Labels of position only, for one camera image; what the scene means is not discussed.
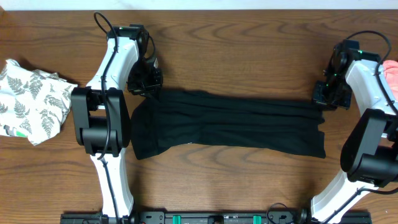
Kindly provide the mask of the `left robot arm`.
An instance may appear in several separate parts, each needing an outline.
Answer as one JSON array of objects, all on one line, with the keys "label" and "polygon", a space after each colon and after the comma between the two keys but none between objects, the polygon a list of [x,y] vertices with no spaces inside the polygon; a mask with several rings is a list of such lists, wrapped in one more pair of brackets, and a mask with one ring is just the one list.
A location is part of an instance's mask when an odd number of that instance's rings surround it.
[{"label": "left robot arm", "polygon": [[97,171],[103,207],[100,223],[127,223],[134,197],[129,189],[125,153],[131,133],[124,97],[156,98],[163,84],[155,54],[146,56],[153,41],[140,24],[114,26],[106,33],[107,51],[94,77],[72,90],[76,140]]}]

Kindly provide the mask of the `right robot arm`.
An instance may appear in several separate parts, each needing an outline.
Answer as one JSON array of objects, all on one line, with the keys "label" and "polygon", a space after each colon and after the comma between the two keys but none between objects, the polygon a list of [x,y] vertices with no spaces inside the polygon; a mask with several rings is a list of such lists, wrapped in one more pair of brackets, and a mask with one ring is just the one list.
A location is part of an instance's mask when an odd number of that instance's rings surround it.
[{"label": "right robot arm", "polygon": [[355,99],[361,117],[344,143],[340,171],[302,212],[302,223],[370,223],[370,216],[350,209],[369,193],[392,195],[383,188],[397,182],[397,102],[378,54],[363,51],[356,40],[333,48],[315,85],[312,101],[324,110],[348,109]]}]

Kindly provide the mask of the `black t-shirt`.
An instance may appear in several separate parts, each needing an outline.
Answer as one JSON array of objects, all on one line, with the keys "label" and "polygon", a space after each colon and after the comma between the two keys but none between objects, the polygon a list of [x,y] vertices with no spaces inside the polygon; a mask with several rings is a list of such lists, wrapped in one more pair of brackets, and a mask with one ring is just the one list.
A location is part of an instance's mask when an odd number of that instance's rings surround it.
[{"label": "black t-shirt", "polygon": [[137,159],[174,146],[202,144],[265,148],[325,158],[322,112],[307,101],[235,98],[204,91],[164,90],[131,116]]}]

